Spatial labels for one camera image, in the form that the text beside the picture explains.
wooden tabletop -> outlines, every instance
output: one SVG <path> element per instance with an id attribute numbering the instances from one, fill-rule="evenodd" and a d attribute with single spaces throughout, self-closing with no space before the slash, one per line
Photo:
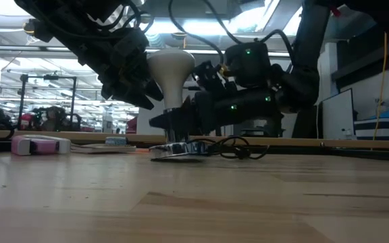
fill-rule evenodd
<path id="1" fill-rule="evenodd" d="M 2 153 L 0 242 L 389 242 L 389 161 Z"/>

ceiling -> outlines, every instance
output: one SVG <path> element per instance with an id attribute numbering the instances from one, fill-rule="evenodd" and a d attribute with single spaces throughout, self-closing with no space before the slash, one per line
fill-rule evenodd
<path id="1" fill-rule="evenodd" d="M 246 5 L 237 4 L 240 2 L 239 0 L 210 1 L 224 20 L 225 25 L 241 41 L 252 41 L 253 38 L 265 36 L 275 29 L 284 30 L 292 41 L 292 36 L 298 30 L 301 0 L 259 0 L 256 1 L 256 4 L 258 4 L 255 6 L 256 8 L 250 9 L 249 7 L 249 10 L 247 10 Z M 152 47 L 182 47 L 183 42 L 171 36 L 171 33 L 178 30 L 169 21 L 168 1 L 136 0 L 134 2 L 139 8 L 156 16 L 153 27 L 147 32 Z M 200 2 L 200 0 L 175 0 L 173 10 L 179 23 L 188 32 L 207 38 L 222 50 L 234 45 L 216 20 L 212 18 L 207 6 L 200 4 Z M 114 21 L 120 10 L 118 8 L 107 22 Z M 340 21 L 332 20 L 330 22 L 327 37 L 340 38 L 340 30 L 342 29 L 346 29 L 347 35 L 354 34 L 355 31 L 349 27 L 352 26 L 354 20 L 358 20 L 360 26 L 370 25 L 370 20 L 366 20 L 364 15 L 346 8 L 343 10 L 345 14 Z M 130 15 L 130 12 L 125 13 L 118 26 L 121 26 L 127 16 Z M 0 0 L 0 45 L 62 46 L 56 39 L 44 43 L 28 36 L 22 30 L 22 24 L 30 18 L 32 16 L 19 8 L 14 0 Z M 281 53 L 286 50 L 280 38 L 271 38 L 267 41 L 267 46 L 271 52 Z M 209 46 L 190 37 L 186 39 L 185 48 L 192 50 L 210 49 Z M 78 64 L 77 60 L 73 59 L 73 55 L 70 54 L 0 51 L 0 70 L 4 68 L 1 72 L 0 107 L 6 111 L 16 112 L 16 109 L 18 110 L 18 99 L 20 98 L 18 91 L 22 85 L 20 82 L 22 74 L 38 76 L 57 74 L 78 77 L 75 112 L 85 119 L 90 119 L 92 123 L 94 123 L 93 119 L 99 119 L 100 115 L 109 108 L 113 113 L 115 126 L 123 126 L 128 119 L 136 115 L 138 108 L 130 104 L 120 101 L 101 102 L 103 100 L 100 95 L 101 83 L 97 80 L 97 75 L 88 66 Z M 195 55 L 195 57 L 197 60 L 216 58 L 211 55 Z M 194 82 L 188 82 L 185 85 L 192 86 L 195 84 Z M 53 80 L 50 84 L 43 83 L 42 80 L 27 83 L 25 110 L 50 105 L 70 106 L 70 89 L 72 86 L 72 81 L 67 79 Z"/>

white cone-shaped object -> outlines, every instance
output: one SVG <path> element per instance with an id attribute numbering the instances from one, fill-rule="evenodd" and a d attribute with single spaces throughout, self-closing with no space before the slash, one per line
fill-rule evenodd
<path id="1" fill-rule="evenodd" d="M 148 58 L 151 75 L 160 86 L 165 100 L 165 109 L 182 105 L 182 87 L 195 68 L 195 58 L 179 49 L 163 49 Z"/>

book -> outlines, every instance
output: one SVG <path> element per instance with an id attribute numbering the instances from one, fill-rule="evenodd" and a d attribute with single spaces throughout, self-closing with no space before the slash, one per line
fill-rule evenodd
<path id="1" fill-rule="evenodd" d="M 108 144 L 89 144 L 89 145 L 77 145 L 72 144 L 72 153 L 129 153 L 135 152 L 136 146 L 130 145 L 108 145 Z"/>

table surface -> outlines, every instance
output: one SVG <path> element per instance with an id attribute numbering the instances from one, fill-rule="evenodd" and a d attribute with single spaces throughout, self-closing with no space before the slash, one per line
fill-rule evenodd
<path id="1" fill-rule="evenodd" d="M 389 161 L 1 153 L 0 242 L 389 242 Z"/>

